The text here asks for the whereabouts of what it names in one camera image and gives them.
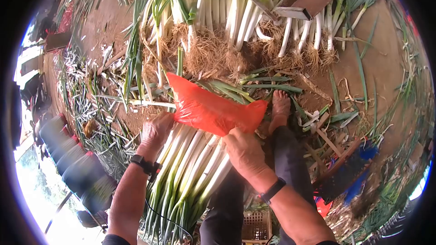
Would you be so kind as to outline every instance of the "orange plastic bag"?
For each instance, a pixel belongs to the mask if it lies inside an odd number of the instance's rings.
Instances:
[[[238,104],[180,76],[171,73],[166,75],[174,90],[177,108],[174,119],[177,122],[223,137],[235,127],[245,133],[254,133],[262,121],[267,106],[264,100],[248,105]]]

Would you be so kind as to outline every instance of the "black watch strap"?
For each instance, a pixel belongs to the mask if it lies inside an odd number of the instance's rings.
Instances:
[[[277,194],[277,192],[279,192],[280,189],[282,189],[285,185],[286,185],[285,180],[279,177],[277,182],[275,182],[275,184],[273,184],[273,186],[270,189],[268,189],[267,192],[260,193],[259,197],[262,199],[262,201],[265,204],[270,205],[271,203],[270,199],[274,197],[274,195]]]
[[[145,161],[143,156],[137,155],[137,154],[132,156],[132,158],[130,159],[130,162],[142,167],[142,169],[144,170],[144,173],[148,175],[148,181],[150,183],[154,182],[157,174],[159,173],[159,171],[162,168],[162,165],[160,163],[158,163],[158,162],[152,163],[149,161]]]

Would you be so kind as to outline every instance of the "black cable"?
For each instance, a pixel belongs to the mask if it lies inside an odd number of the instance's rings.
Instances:
[[[163,215],[161,215],[161,214],[157,213],[155,210],[153,210],[153,208],[151,208],[150,204],[148,204],[147,198],[145,198],[145,203],[147,204],[148,208],[150,208],[151,211],[153,211],[154,213],[156,213],[157,215],[159,215],[161,218],[164,218],[164,219],[166,219],[167,221],[174,223],[177,227],[179,227],[180,229],[182,229],[182,230],[183,230],[186,234],[188,234],[188,236],[191,238],[191,242],[193,242],[193,238],[192,238],[191,234],[190,234],[190,233],[189,233],[185,228],[183,228],[182,226],[178,225],[176,222],[170,220],[169,218],[164,217]]]
[[[272,235],[272,236],[268,239],[268,241],[265,243],[265,245],[268,245],[273,237],[274,237],[274,235]]]

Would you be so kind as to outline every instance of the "wrist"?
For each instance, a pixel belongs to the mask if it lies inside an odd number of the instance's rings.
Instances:
[[[265,193],[279,178],[271,168],[265,167],[256,174],[246,177],[246,179],[258,193]]]
[[[144,157],[145,161],[150,162],[154,162],[157,157],[157,151],[150,147],[150,145],[143,143],[138,146],[136,154],[141,155],[142,157]]]

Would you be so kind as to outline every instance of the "leg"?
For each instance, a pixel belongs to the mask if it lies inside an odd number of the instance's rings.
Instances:
[[[290,113],[290,98],[283,91],[275,91],[272,100],[273,118],[269,131],[272,136],[275,174],[284,179],[316,209],[309,172],[303,159],[304,151],[293,132],[286,126]],[[279,245],[295,244],[282,228],[280,236],[282,239]]]
[[[316,208],[313,187],[303,159],[304,151],[293,132],[280,126],[273,132],[275,174],[291,185],[308,203]]]
[[[240,245],[244,222],[244,179],[232,168],[211,198],[200,226],[202,245]]]

